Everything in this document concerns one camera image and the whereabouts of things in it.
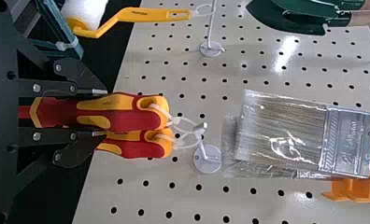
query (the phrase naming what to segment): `white pegboard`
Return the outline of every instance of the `white pegboard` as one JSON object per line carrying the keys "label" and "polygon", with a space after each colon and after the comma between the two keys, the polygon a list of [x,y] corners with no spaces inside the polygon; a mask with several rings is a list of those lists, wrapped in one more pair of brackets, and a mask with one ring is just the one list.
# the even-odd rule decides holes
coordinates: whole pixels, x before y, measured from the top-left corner
{"label": "white pegboard", "polygon": [[[141,6],[204,3],[149,0]],[[205,141],[218,147],[223,116],[239,114],[245,88],[370,111],[368,27],[287,34],[253,19],[247,3],[219,1],[213,40],[227,52],[217,58],[197,50],[208,18],[136,24],[115,91],[162,93],[171,114],[206,121]],[[323,198],[328,182],[201,175],[192,154],[179,150],[149,161],[96,152],[74,223],[370,223],[370,204]]]}

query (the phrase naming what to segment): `screwdriver handle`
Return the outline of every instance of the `screwdriver handle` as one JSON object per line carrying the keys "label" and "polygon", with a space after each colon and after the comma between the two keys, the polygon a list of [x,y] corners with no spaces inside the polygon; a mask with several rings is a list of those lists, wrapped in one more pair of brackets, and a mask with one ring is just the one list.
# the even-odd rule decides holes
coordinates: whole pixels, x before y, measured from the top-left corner
{"label": "screwdriver handle", "polygon": [[156,137],[157,134],[174,137],[173,131],[169,128],[158,131],[108,133],[97,150],[108,151],[126,159],[165,158],[173,151],[173,143]]}

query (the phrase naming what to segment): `green object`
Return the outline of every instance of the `green object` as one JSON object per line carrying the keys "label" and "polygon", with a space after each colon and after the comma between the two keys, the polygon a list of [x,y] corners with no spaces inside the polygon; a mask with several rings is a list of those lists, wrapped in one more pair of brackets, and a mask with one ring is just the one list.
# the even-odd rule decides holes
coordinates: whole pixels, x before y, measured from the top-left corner
{"label": "green object", "polygon": [[335,18],[339,10],[359,10],[365,0],[271,0],[273,3],[291,12]]}
{"label": "green object", "polygon": [[289,11],[279,7],[271,0],[253,0],[247,5],[247,10],[255,19],[266,26],[279,31],[303,35],[325,35],[323,24],[344,27],[351,20],[350,12],[341,12],[333,18],[317,17]]}

